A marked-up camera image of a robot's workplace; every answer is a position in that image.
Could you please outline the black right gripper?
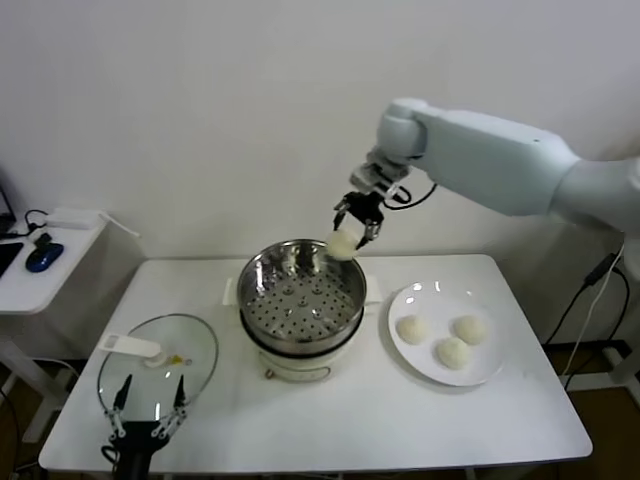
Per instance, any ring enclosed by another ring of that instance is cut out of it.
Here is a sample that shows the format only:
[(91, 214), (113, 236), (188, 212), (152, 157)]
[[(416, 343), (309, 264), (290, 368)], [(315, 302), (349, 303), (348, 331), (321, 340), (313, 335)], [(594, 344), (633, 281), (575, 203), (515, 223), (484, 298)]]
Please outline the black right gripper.
[(337, 231), (340, 228), (349, 213), (360, 223), (365, 223), (363, 236), (356, 246), (357, 250), (364, 248), (379, 236), (380, 223), (384, 221), (384, 215), (380, 210), (383, 200), (384, 198), (376, 192), (369, 194), (350, 192), (346, 194), (334, 207), (333, 230)]

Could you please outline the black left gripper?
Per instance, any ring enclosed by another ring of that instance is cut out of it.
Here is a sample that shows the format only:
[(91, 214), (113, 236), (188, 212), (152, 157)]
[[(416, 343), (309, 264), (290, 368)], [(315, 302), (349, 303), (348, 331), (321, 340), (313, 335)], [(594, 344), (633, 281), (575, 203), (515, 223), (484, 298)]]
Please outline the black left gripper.
[(102, 377), (102, 408), (111, 427), (109, 440), (115, 441), (116, 450), (160, 450), (187, 417), (184, 376), (180, 376), (171, 412), (158, 422), (130, 422), (126, 418), (132, 380), (132, 374)]

